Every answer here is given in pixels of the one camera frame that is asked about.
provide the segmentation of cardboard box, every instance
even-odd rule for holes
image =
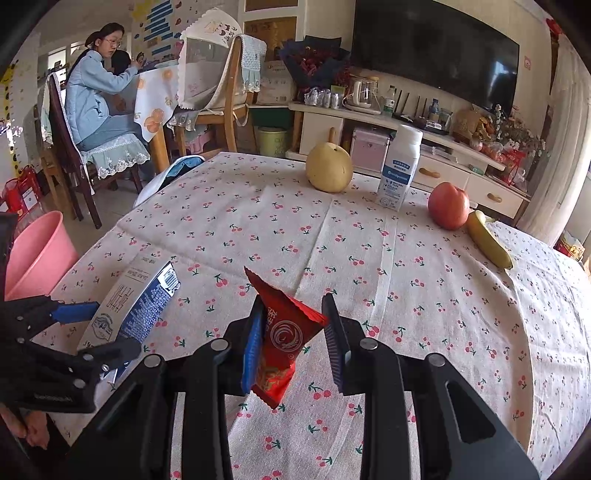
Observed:
[[[177,274],[168,259],[157,258],[150,252],[136,255],[101,302],[80,339],[78,350],[125,338],[142,343],[179,287]],[[119,369],[113,380],[124,369]]]
[[[287,105],[296,94],[296,84],[281,60],[268,61],[261,73],[257,105]]]

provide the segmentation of plastic bag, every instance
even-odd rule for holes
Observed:
[[[501,161],[500,155],[503,152],[503,144],[499,142],[485,142],[480,152],[494,161]]]

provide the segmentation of television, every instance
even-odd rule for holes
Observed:
[[[513,106],[519,45],[434,0],[357,0],[351,64],[445,90],[490,112]]]

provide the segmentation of woman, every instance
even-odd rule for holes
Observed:
[[[92,150],[129,133],[146,144],[133,114],[109,115],[107,103],[100,94],[121,92],[138,73],[136,61],[119,76],[102,66],[102,60],[111,58],[121,45],[124,33],[125,29],[118,23],[107,24],[94,33],[92,46],[76,60],[67,78],[66,116],[74,143],[81,151]]]

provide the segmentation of tablecloth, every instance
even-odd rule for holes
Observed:
[[[178,66],[140,73],[121,93],[105,98],[111,115],[133,113],[149,142],[178,106]]]
[[[396,213],[374,203],[377,187],[378,179],[356,174],[347,191],[330,195],[310,186],[303,163],[220,154],[122,218],[53,297],[101,301],[140,251],[170,257],[182,285],[143,352],[176,358],[248,314],[255,292],[244,265],[316,309],[331,292],[342,315],[396,352],[446,355],[547,478],[591,417],[591,286],[582,269],[496,223],[491,228],[515,263],[500,271],[464,229],[448,232],[431,221],[427,193],[411,189]],[[84,328],[54,325],[38,341],[71,352]],[[101,384],[99,405],[116,388]],[[358,478],[364,411],[362,396],[337,392],[317,335],[277,409],[254,394],[228,397],[234,477]],[[90,416],[53,418],[72,443]],[[416,442],[410,397],[407,418]],[[177,434],[173,476],[179,443]],[[393,470],[399,461],[393,448]]]

